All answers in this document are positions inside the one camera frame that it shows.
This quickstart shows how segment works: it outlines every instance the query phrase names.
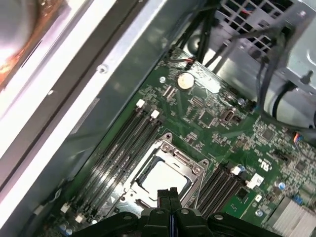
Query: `blue capacitor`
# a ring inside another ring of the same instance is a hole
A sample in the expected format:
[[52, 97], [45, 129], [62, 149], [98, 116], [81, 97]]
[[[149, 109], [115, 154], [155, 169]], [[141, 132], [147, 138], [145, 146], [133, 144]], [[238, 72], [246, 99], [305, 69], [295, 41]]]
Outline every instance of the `blue capacitor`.
[[278, 184], [278, 188], [279, 188], [280, 190], [284, 190], [284, 189], [285, 189], [285, 183], [280, 182], [280, 183]]
[[303, 204], [303, 199], [302, 199], [302, 197], [301, 196], [299, 196], [299, 195], [295, 195], [294, 197], [293, 197], [293, 201], [295, 201], [297, 204], [299, 204], [299, 205], [302, 205]]
[[237, 165], [237, 167], [240, 169], [241, 172], [244, 172], [246, 170], [246, 168], [241, 164]]

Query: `integrated circuit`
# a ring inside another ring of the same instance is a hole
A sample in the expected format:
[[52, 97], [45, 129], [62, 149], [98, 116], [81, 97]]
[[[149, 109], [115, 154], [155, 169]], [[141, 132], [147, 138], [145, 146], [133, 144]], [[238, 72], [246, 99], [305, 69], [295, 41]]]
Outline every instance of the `integrated circuit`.
[[295, 169], [297, 169], [297, 170], [300, 171], [300, 172], [303, 172], [303, 171], [305, 170], [306, 166], [307, 166], [306, 163], [303, 162], [302, 160], [300, 160], [300, 161], [296, 164]]
[[273, 138], [274, 134], [275, 134], [275, 133], [274, 133], [271, 129], [267, 128], [267, 129], [262, 133], [261, 136], [262, 136], [264, 139], [266, 139], [267, 141], [270, 141], [270, 140]]
[[244, 200], [247, 195], [248, 195], [248, 191], [244, 188], [239, 189], [239, 191], [236, 194], [236, 196], [240, 198], [241, 200]]

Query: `cpu socket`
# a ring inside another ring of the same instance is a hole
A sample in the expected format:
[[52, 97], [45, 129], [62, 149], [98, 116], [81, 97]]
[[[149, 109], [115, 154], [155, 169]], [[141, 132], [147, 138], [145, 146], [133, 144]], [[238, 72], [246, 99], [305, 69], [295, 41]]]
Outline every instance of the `cpu socket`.
[[157, 190], [176, 187], [182, 206], [200, 190], [209, 161], [195, 162], [172, 143], [167, 133], [142, 157], [126, 184], [125, 197], [142, 208], [157, 206]]

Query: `motherboard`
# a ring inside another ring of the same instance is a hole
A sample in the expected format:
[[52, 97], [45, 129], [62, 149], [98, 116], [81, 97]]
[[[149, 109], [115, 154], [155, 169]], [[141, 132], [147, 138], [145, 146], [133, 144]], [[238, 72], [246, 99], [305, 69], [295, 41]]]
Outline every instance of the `motherboard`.
[[69, 236], [122, 211], [140, 215], [171, 187], [205, 218], [221, 211], [281, 236], [311, 235], [315, 148], [265, 123], [255, 102], [203, 65], [186, 64], [158, 63], [38, 236]]

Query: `heatsink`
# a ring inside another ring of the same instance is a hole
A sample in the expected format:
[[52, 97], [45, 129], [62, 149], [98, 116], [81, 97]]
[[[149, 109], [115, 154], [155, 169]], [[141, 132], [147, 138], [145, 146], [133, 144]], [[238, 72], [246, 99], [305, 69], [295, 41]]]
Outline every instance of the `heatsink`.
[[285, 197], [267, 224], [284, 237], [310, 237], [316, 228], [316, 215]]

